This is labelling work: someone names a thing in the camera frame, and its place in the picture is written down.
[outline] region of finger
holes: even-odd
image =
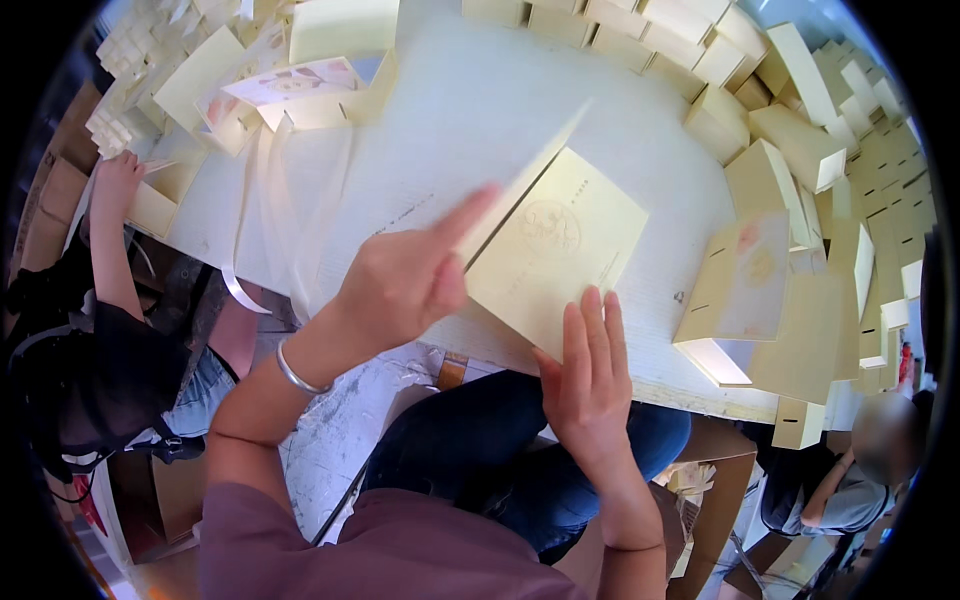
[[[424,306],[424,327],[460,310],[467,301],[467,286],[464,283],[464,261],[450,253],[437,267],[433,286]]]
[[[487,183],[434,223],[430,230],[437,249],[446,253],[453,248],[480,221],[499,195],[500,186]]]
[[[603,324],[603,305],[600,303],[600,290],[591,285],[580,301],[587,324],[587,344],[590,348],[590,364],[593,369],[593,383],[610,381],[613,369],[610,362],[610,340]]]
[[[543,350],[533,347],[534,359],[540,368],[540,385],[543,397],[555,399],[560,396],[560,384],[563,380],[563,367]]]
[[[610,340],[610,358],[614,377],[630,376],[630,366],[627,363],[627,340],[623,334],[623,311],[620,308],[620,297],[610,290],[604,301],[604,313],[607,319],[607,338]]]
[[[590,349],[587,344],[587,325],[576,302],[564,309],[564,383],[576,394],[590,391]]]

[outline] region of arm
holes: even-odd
[[[564,363],[535,348],[543,411],[561,444],[600,497],[607,548],[600,598],[663,598],[666,547],[660,510],[636,467],[627,437],[633,384],[616,293],[590,287],[564,312]]]
[[[843,480],[844,475],[853,464],[853,448],[847,450],[837,464],[827,473],[824,480],[820,482],[817,489],[814,490],[810,499],[806,501],[804,511],[800,513],[800,522],[807,527],[820,527],[820,521],[824,517],[824,509],[827,507],[827,501],[837,491],[837,486]]]
[[[100,164],[90,194],[90,260],[97,300],[122,308],[140,321],[143,311],[127,260],[123,221],[143,174],[136,155],[125,150]]]
[[[337,296],[283,347],[288,366],[321,388],[380,352],[419,337],[467,301],[453,251],[497,195],[487,186],[424,231],[383,233],[353,259]],[[276,360],[263,361],[230,392],[210,424],[207,485],[256,488],[292,514],[276,447],[310,402]]]

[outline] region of purple shirt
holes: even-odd
[[[265,493],[218,484],[204,500],[204,598],[576,598],[560,571],[499,523],[405,490],[357,498],[336,545],[315,548]]]

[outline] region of silver bangle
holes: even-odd
[[[313,396],[320,396],[322,394],[328,393],[333,389],[333,383],[323,386],[322,388],[315,388],[306,381],[300,379],[300,377],[294,373],[293,369],[290,368],[290,365],[287,364],[285,358],[283,358],[283,344],[286,340],[280,340],[280,343],[276,345],[276,363],[280,367],[280,370],[286,375],[290,383],[294,384],[301,390],[312,394]]]

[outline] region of hand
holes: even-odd
[[[91,224],[122,227],[145,170],[129,150],[100,163],[90,196]]]
[[[613,467],[634,460],[627,437],[633,384],[615,292],[607,294],[606,312],[604,321],[600,291],[591,285],[579,308],[571,302],[564,310],[563,365],[534,348],[543,412],[557,439],[594,485]]]
[[[381,233],[363,243],[330,303],[362,355],[415,340],[464,305],[465,266],[454,246],[499,193],[485,185],[429,229]]]

